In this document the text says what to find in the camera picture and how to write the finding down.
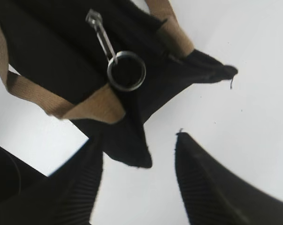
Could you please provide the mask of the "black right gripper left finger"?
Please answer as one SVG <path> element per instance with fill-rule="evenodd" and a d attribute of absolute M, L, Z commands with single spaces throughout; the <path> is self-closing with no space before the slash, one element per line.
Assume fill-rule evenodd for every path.
<path fill-rule="evenodd" d="M 0 147 L 0 225 L 87 225 L 103 171 L 99 141 L 87 141 L 45 176 Z"/>

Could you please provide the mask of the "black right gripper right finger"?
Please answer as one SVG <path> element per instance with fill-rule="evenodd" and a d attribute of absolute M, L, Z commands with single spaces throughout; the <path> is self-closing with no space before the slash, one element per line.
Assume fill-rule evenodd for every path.
<path fill-rule="evenodd" d="M 283 202 L 255 188 L 179 131 L 176 178 L 191 225 L 283 225 Z"/>

